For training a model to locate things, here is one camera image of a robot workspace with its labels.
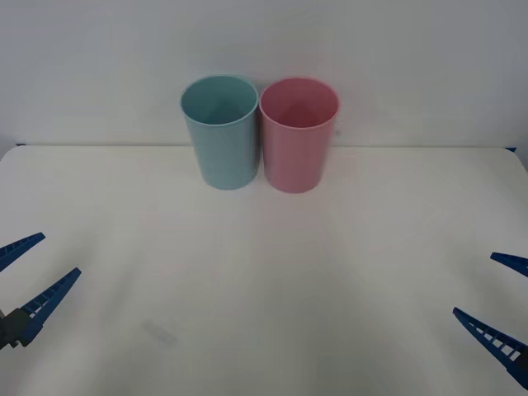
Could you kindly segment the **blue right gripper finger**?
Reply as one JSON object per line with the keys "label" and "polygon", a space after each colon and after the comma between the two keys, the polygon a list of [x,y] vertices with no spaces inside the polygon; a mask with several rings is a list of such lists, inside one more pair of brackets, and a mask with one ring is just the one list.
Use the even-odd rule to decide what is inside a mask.
{"label": "blue right gripper finger", "polygon": [[493,252],[490,256],[495,262],[499,262],[504,266],[511,268],[512,270],[528,276],[528,259],[525,257],[518,257],[506,253]]}
{"label": "blue right gripper finger", "polygon": [[462,326],[506,369],[507,373],[527,389],[527,345],[488,326],[459,308],[452,313]]}

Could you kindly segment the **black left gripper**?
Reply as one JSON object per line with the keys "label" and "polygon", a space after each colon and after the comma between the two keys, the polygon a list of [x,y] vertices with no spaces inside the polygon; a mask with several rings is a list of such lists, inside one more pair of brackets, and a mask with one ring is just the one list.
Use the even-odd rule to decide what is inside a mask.
{"label": "black left gripper", "polygon": [[[36,233],[0,248],[0,271],[5,270],[20,256],[45,239],[43,233]],[[8,316],[1,317],[1,346],[27,347],[42,330],[49,316],[58,308],[65,295],[71,290],[82,274],[78,267],[38,294],[28,303],[15,309]]]}

